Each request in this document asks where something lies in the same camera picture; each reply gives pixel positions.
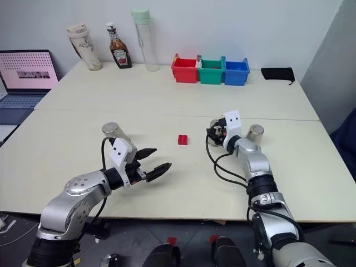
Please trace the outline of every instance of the laptop keyboard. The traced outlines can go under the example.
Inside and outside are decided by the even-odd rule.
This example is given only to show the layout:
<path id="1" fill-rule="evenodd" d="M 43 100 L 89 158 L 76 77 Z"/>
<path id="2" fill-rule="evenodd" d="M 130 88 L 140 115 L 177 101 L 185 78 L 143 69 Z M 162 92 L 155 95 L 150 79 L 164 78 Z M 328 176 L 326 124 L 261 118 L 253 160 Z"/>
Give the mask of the laptop keyboard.
<path id="1" fill-rule="evenodd" d="M 0 100 L 0 108 L 34 108 L 44 96 L 10 96 Z"/>

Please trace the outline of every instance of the floor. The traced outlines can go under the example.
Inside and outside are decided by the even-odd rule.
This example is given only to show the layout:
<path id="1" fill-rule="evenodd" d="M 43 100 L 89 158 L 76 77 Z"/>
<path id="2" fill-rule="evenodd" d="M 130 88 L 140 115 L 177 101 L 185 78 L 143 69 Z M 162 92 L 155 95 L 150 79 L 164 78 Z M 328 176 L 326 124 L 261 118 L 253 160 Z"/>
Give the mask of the floor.
<path id="1" fill-rule="evenodd" d="M 36 237 L 37 223 L 13 216 L 7 218 L 10 224 L 16 223 L 6 232 L 0 230 L 0 266 L 21 266 L 25 261 L 32 242 Z M 242 223 L 220 225 L 211 221 L 156 221 L 156 220 L 110 220 L 111 235 L 98 244 L 93 236 L 84 236 L 81 251 L 75 255 L 81 262 L 77 266 L 99 267 L 102 257 L 118 253 L 122 258 L 121 266 L 141 266 L 152 249 L 164 243 L 169 236 L 177 238 L 177 246 L 182 253 L 182 266 L 213 266 L 210 261 L 211 235 L 225 235 L 231 238 L 241 250 L 247 266 L 265 266 L 253 254 L 253 232 Z M 28 232 L 14 243 L 4 245 Z M 305 230 L 306 240 L 319 249 L 337 267 L 356 265 L 356 246 L 332 244 L 336 240 L 355 236 L 352 224 L 313 227 Z"/>

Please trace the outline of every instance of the white table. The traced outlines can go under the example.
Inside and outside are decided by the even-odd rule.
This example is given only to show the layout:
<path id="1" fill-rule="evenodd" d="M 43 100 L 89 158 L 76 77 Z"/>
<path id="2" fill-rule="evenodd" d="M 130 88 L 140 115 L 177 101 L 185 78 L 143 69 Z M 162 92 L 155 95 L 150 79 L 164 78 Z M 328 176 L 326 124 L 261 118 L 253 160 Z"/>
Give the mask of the white table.
<path id="1" fill-rule="evenodd" d="M 238 109 L 244 118 L 319 120 L 300 84 L 289 83 L 267 81 L 260 71 L 251 71 L 245 86 L 177 83 L 170 66 L 148 72 L 104 63 L 92 72 L 79 62 L 36 109 L 210 117 Z"/>
<path id="2" fill-rule="evenodd" d="M 102 216 L 245 220 L 245 190 L 216 177 L 207 158 L 211 119 L 36 110 L 0 149 L 0 210 L 38 214 L 70 178 L 100 169 L 101 126 L 116 121 L 139 149 L 158 148 L 144 170 L 172 167 L 150 184 L 116 190 Z M 298 221 L 356 221 L 356 185 L 320 122 L 243 119 L 243 133 L 254 123 L 265 128 L 263 152 Z M 188 146 L 177 145 L 178 134 L 189 136 Z M 242 173 L 234 157 L 221 164 Z"/>

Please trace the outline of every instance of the clear water bottle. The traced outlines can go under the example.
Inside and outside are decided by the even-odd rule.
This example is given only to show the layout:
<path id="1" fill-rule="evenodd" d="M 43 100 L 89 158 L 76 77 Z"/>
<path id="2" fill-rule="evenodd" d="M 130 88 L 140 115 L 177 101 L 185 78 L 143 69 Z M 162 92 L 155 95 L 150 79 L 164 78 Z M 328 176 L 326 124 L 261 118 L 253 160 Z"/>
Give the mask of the clear water bottle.
<path id="1" fill-rule="evenodd" d="M 150 12 L 148 9 L 132 9 L 131 15 L 136 25 L 137 37 L 142 50 L 142 55 L 148 71 L 158 71 L 160 66 L 157 63 L 157 57 L 152 40 L 150 27 Z"/>

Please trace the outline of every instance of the plastic storage bin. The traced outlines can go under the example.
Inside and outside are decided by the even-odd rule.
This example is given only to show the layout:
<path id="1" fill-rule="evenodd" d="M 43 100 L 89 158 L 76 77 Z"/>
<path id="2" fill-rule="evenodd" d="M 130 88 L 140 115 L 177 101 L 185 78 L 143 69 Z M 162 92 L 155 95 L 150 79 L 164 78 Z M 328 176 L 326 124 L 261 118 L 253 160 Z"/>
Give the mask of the plastic storage bin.
<path id="1" fill-rule="evenodd" d="M 201 83 L 219 85 L 224 81 L 225 57 L 220 60 L 203 60 L 198 55 L 198 73 Z"/>
<path id="2" fill-rule="evenodd" d="M 176 54 L 171 66 L 176 82 L 196 83 L 198 80 L 197 63 L 198 56 L 193 60 L 180 58 L 179 55 Z"/>
<path id="3" fill-rule="evenodd" d="M 225 84 L 226 85 L 240 85 L 243 86 L 250 73 L 247 58 L 242 62 L 225 62 Z"/>

